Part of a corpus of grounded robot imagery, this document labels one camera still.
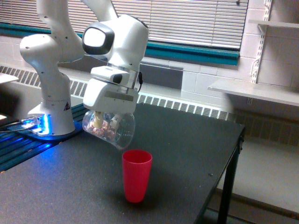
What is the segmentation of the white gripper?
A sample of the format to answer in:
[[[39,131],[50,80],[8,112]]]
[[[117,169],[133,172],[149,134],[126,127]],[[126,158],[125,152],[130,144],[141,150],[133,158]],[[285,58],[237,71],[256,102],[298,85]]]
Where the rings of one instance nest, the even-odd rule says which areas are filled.
[[[138,98],[135,88],[138,72],[124,67],[100,66],[91,69],[83,98],[84,107],[94,112],[94,127],[103,125],[103,112],[116,113],[111,128],[119,128],[121,114],[134,113]]]

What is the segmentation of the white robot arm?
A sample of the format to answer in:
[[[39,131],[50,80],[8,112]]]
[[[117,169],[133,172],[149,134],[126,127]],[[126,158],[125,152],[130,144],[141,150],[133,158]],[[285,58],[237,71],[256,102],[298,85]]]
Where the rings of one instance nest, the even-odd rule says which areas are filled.
[[[86,0],[85,4],[97,21],[78,36],[71,26],[67,1],[37,1],[37,14],[51,33],[30,35],[21,41],[21,56],[36,70],[41,82],[41,103],[29,111],[30,121],[23,123],[35,135],[61,136],[75,130],[70,79],[59,71],[58,64],[74,62],[85,55],[106,58],[107,64],[91,69],[84,107],[98,115],[135,111],[135,83],[149,28],[131,15],[118,15],[109,0]]]

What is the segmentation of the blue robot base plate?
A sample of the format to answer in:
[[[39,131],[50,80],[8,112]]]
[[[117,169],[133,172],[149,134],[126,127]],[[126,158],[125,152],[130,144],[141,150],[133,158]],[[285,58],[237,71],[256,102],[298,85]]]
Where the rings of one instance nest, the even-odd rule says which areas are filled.
[[[75,125],[75,130],[71,133],[65,134],[65,135],[38,135],[40,132],[40,128],[34,128],[33,130],[24,130],[24,131],[17,131],[16,133],[25,136],[27,138],[30,138],[32,140],[39,140],[41,142],[61,142],[65,141],[77,134],[79,134],[82,131],[82,123],[73,121]]]

